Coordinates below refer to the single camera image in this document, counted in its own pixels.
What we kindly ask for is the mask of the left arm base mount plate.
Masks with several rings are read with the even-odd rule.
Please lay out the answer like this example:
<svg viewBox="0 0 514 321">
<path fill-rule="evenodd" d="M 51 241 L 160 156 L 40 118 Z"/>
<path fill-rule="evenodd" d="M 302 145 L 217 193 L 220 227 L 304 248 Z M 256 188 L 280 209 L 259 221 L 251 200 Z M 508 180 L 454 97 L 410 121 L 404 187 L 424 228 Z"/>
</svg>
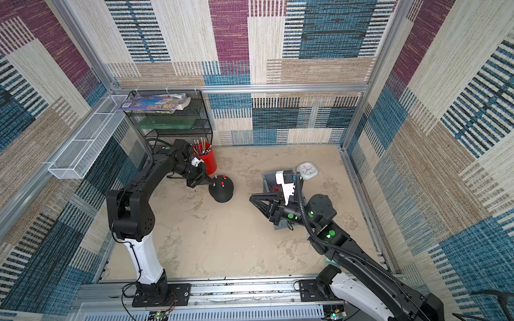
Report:
<svg viewBox="0 0 514 321">
<path fill-rule="evenodd" d="M 132 307 L 187 306 L 190 292 L 191 284 L 137 284 Z"/>
</svg>

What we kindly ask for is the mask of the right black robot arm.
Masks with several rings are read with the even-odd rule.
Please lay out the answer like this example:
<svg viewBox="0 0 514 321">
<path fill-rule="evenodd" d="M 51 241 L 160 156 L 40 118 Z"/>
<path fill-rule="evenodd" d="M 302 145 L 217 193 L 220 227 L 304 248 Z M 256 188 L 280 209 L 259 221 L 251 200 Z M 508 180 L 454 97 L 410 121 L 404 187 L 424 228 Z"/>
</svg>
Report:
<svg viewBox="0 0 514 321">
<path fill-rule="evenodd" d="M 305 227 L 309 243 L 333 263 L 316 278 L 318 293 L 344 300 L 374 320 L 444 320 L 444 304 L 424 295 L 376 263 L 338 224 L 328 195 L 303 196 L 303 178 L 290 174 L 292 191 L 255 193 L 249 201 L 272 223 L 286 220 Z"/>
</svg>

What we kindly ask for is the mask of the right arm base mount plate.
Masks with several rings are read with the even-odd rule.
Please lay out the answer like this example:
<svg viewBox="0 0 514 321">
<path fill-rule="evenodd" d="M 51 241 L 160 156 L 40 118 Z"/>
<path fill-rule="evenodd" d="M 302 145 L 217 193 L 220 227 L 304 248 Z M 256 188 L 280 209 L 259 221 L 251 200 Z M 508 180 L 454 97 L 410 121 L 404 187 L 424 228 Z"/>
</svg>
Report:
<svg viewBox="0 0 514 321">
<path fill-rule="evenodd" d="M 302 302 L 330 301 L 334 298 L 329 286 L 318 280 L 299 280 L 298 291 Z"/>
</svg>

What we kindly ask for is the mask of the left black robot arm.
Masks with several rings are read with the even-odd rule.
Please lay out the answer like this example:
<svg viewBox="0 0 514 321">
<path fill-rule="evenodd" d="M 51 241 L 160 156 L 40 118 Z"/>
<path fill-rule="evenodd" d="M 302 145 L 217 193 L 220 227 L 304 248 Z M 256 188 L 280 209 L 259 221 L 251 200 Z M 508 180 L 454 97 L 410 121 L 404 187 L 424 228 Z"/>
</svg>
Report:
<svg viewBox="0 0 514 321">
<path fill-rule="evenodd" d="M 107 194 L 108 227 L 116 242 L 127 248 L 136 270 L 134 307 L 163 306 L 171 300 L 167 274 L 153 243 L 155 214 L 151 195 L 168 174 L 178 174 L 186 186 L 210 184 L 206 166 L 195 158 L 192 145 L 177 139 L 173 144 L 147 139 L 147 162 L 136 177 L 119 190 Z"/>
</svg>

